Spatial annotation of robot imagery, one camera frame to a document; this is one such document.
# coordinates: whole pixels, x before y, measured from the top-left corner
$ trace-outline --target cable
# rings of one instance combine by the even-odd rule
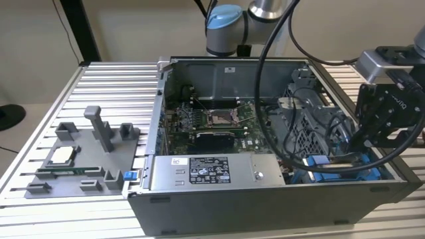
[[[316,61],[318,63],[324,64],[324,65],[328,65],[328,66],[342,66],[342,65],[352,64],[352,63],[358,60],[358,58],[354,58],[354,59],[351,59],[351,60],[346,60],[346,61],[338,62],[338,63],[335,63],[335,62],[327,62],[327,61],[323,61],[323,60],[318,59],[316,57],[311,56],[311,55],[302,49],[302,47],[299,46],[296,40],[294,39],[292,32],[291,32],[291,16],[292,16],[292,10],[294,10],[294,8],[291,9],[290,15],[288,15],[287,31],[288,31],[290,40],[291,40],[294,46],[296,47],[296,49],[302,52],[302,54],[303,54],[307,58],[310,58],[311,60]]]
[[[1,146],[0,146],[0,149],[2,149],[2,150],[5,150],[5,151],[9,151],[9,152],[11,152],[11,153],[18,153],[17,151],[14,151],[14,150],[11,150],[11,149],[7,149],[7,148],[3,148],[3,147],[1,147]]]
[[[78,59],[78,57],[77,57],[77,53],[74,53],[73,46],[71,46],[71,43],[70,43],[69,32],[67,32],[66,27],[65,27],[65,24],[63,24],[63,22],[62,22],[62,20],[61,20],[61,17],[59,17],[59,14],[58,14],[58,10],[57,10],[57,6],[55,6],[54,0],[51,0],[51,3],[53,3],[53,6],[54,6],[54,10],[55,10],[55,14],[57,14],[57,17],[58,17],[58,20],[59,20],[59,24],[61,24],[61,26],[62,26],[62,28],[63,28],[63,30],[65,30],[65,32],[66,32],[66,37],[67,37],[67,42],[69,42],[70,50],[71,50],[71,52],[73,52],[74,58],[77,59],[77,64],[79,64],[79,59]]]
[[[262,52],[260,52],[260,55],[258,58],[256,69],[255,69],[255,74],[254,74],[254,114],[255,114],[255,117],[258,120],[259,130],[260,130],[264,141],[266,141],[272,153],[290,166],[292,166],[298,169],[303,169],[306,171],[318,172],[318,173],[342,174],[342,173],[359,172],[362,170],[375,168],[375,167],[380,166],[382,164],[387,163],[388,161],[391,161],[392,158],[396,157],[404,151],[404,149],[411,145],[411,143],[415,141],[416,136],[422,133],[422,128],[423,128],[423,124],[425,124],[425,102],[423,102],[425,94],[422,93],[422,91],[419,89],[414,89],[411,91],[411,93],[416,97],[418,102],[420,104],[419,105],[420,118],[418,120],[416,125],[412,128],[412,131],[411,131],[407,139],[402,142],[402,144],[386,156],[383,156],[376,161],[374,161],[368,164],[360,165],[360,166],[351,167],[351,168],[316,168],[316,167],[306,166],[302,163],[296,162],[295,160],[291,160],[290,158],[287,158],[286,155],[282,154],[280,151],[278,150],[276,145],[272,142],[272,139],[271,139],[268,132],[266,130],[264,121],[263,121],[263,114],[260,111],[259,82],[260,82],[260,73],[262,73],[263,62],[264,62],[266,54],[267,54],[270,47],[271,47],[271,43],[274,41],[274,38],[278,34],[278,31],[279,31],[283,23],[290,15],[290,12],[292,11],[292,8],[296,6],[298,3],[299,3],[299,0],[292,0],[290,2],[288,6],[282,14],[282,17],[278,20],[276,25],[271,31],[268,39],[266,40],[266,43],[264,43],[264,46],[263,46],[263,49],[262,49]]]
[[[194,1],[194,3],[197,4],[197,6],[199,8],[199,11],[202,13],[203,18],[206,18],[206,11],[205,11],[205,8],[203,8],[201,0],[193,0],[193,1]]]
[[[210,0],[210,3],[207,5],[206,18],[205,18],[205,36],[206,36],[206,28],[207,28],[207,23],[210,21],[211,11],[217,3],[218,3],[218,0]]]

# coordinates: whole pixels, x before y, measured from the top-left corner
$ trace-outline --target warning label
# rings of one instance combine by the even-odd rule
[[[189,172],[191,184],[230,183],[226,157],[189,158]]]

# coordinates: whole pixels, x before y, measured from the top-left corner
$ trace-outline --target blue latch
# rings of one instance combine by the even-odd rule
[[[137,172],[126,171],[123,173],[123,181],[135,181],[137,180]]]

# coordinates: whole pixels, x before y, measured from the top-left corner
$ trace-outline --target black pole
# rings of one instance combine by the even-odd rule
[[[101,61],[82,0],[59,0],[85,62]]]

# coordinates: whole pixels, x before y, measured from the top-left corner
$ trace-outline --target gray metal chassis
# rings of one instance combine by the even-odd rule
[[[255,62],[210,58],[174,58],[173,61],[173,75],[178,74],[177,77],[190,80],[182,84],[193,84],[199,98],[217,100],[235,96],[240,99],[251,98],[252,90],[248,86],[252,85],[252,78],[248,76],[252,75]],[[291,80],[292,70],[299,68],[298,65],[303,62],[308,64],[328,97],[336,102],[344,114],[352,116],[354,105],[351,102],[344,103],[347,96],[343,91],[334,80],[323,75],[323,68],[304,59],[278,58],[264,64],[260,84],[263,88],[259,94],[266,97],[278,96],[279,89],[284,89]],[[170,73],[171,71],[163,72],[163,80]],[[165,87],[165,93],[159,98],[166,97],[170,94],[166,91],[173,88],[175,87],[171,89]],[[157,141],[154,133],[147,138],[149,151],[150,141]],[[420,186],[418,178],[398,158],[399,161],[392,161],[388,166],[395,169],[394,180],[311,185],[274,184],[274,187],[259,185],[254,188],[236,184],[190,185],[190,187],[175,185],[157,190],[157,177],[178,176],[163,168],[162,163],[166,159],[155,159],[154,156],[150,159],[146,161],[147,170],[143,172],[141,187],[129,194],[127,198],[143,232],[150,236],[354,224],[376,206],[396,203]],[[166,170],[167,174],[158,173],[157,167]]]

